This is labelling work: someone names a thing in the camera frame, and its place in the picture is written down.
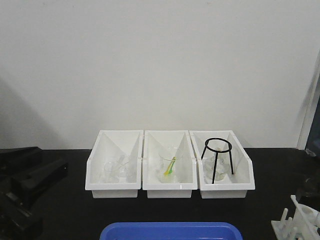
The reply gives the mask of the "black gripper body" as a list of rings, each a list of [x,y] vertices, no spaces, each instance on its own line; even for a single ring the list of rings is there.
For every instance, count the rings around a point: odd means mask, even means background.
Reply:
[[[31,207],[54,184],[68,175],[62,158],[45,161],[37,146],[0,151],[0,238],[34,240],[42,234],[43,218]]]

